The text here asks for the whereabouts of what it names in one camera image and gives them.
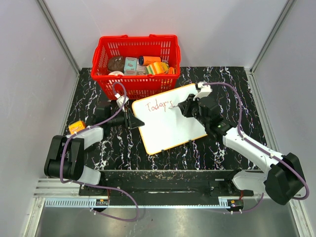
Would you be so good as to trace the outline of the yellow framed whiteboard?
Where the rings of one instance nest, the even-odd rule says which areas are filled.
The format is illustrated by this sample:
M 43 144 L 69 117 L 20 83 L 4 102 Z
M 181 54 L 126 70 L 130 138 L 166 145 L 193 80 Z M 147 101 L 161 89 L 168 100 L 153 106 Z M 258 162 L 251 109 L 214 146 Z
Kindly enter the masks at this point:
M 206 136 L 195 118 L 182 116 L 179 108 L 169 109 L 197 94 L 195 84 L 185 85 L 132 103 L 134 115 L 145 123 L 139 127 L 147 154 L 154 155 Z

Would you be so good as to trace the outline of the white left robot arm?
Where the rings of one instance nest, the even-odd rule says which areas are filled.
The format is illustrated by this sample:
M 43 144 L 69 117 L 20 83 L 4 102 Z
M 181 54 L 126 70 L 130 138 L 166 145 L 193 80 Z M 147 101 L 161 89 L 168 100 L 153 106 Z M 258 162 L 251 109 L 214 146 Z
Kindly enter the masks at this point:
M 96 195 L 104 194 L 107 183 L 101 180 L 100 171 L 84 165 L 84 154 L 94 144 L 105 139 L 112 127 L 120 125 L 128 129 L 134 129 L 144 126 L 145 123 L 136 118 L 130 109 L 124 109 L 108 122 L 88 129 L 71 139 L 66 148 L 64 162 L 61 162 L 63 149 L 71 135 L 55 135 L 52 138 L 44 165 L 45 175 L 51 178 L 59 178 L 60 167 L 63 165 L 64 179 L 90 184 L 90 190 Z

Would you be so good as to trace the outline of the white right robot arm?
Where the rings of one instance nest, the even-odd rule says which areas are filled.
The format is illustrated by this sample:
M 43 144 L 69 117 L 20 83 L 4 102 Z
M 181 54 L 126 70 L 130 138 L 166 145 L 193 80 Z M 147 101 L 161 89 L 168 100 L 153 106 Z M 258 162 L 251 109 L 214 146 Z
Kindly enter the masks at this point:
M 197 98 L 189 94 L 178 107 L 184 117 L 195 118 L 210 138 L 238 152 L 261 170 L 259 173 L 238 171 L 225 182 L 226 193 L 232 196 L 241 190 L 266 193 L 280 205 L 287 204 L 302 189 L 309 196 L 298 157 L 293 153 L 283 155 L 244 134 L 221 116 L 220 107 L 211 96 Z

